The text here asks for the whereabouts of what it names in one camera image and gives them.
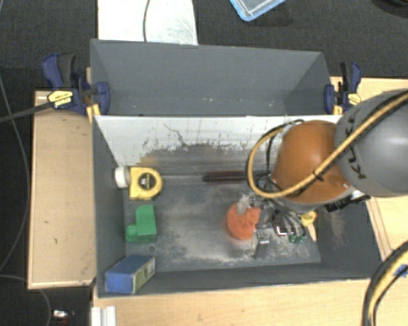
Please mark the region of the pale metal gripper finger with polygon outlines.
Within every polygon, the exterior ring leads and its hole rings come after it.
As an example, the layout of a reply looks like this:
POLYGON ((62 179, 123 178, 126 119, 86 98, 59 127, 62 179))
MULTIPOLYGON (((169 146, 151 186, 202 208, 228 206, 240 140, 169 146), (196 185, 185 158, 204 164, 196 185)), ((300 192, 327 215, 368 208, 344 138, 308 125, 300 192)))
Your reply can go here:
POLYGON ((257 231, 252 257, 254 259, 264 259, 267 255, 269 244, 270 244, 269 235, 263 230, 257 231))
POLYGON ((249 196, 242 196, 237 202, 237 214, 244 215, 251 209, 254 209, 251 198, 249 196))

